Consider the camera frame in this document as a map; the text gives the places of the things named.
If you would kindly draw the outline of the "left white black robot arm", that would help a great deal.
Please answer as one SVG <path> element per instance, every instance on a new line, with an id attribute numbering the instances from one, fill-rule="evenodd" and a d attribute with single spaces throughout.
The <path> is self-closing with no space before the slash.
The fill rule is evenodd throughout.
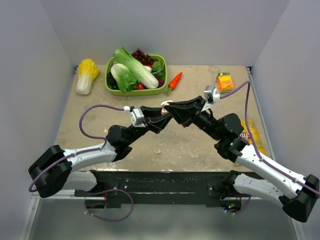
<path id="1" fill-rule="evenodd" d="M 147 132 L 159 134 L 172 119 L 161 107 L 119 108 L 105 105 L 105 108 L 129 114 L 131 125 L 113 125 L 105 137 L 94 136 L 83 129 L 83 119 L 97 107 L 93 105 L 85 110 L 78 126 L 84 136 L 101 140 L 102 143 L 77 149 L 62 149 L 58 144 L 49 147 L 28 169 L 32 179 L 28 188 L 30 193 L 37 192 L 41 198 L 48 198 L 61 190 L 83 190 L 92 196 L 99 196 L 104 184 L 91 171 L 82 169 L 123 160 L 132 151 L 132 143 Z"/>

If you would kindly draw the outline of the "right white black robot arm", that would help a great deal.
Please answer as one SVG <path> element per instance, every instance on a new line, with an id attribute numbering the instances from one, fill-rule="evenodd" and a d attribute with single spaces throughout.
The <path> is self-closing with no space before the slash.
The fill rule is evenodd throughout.
<path id="1" fill-rule="evenodd" d="M 296 173 L 262 154 L 253 144 L 241 137 L 244 130 L 235 113 L 220 119 L 207 110 L 212 107 L 201 96 L 188 101 L 164 101 L 162 110 L 168 112 L 184 128 L 196 125 L 217 143 L 218 154 L 259 175 L 253 179 L 243 173 L 223 183 L 223 192 L 230 197 L 237 193 L 274 202 L 296 221 L 307 222 L 320 197 L 320 180 L 309 174 Z"/>

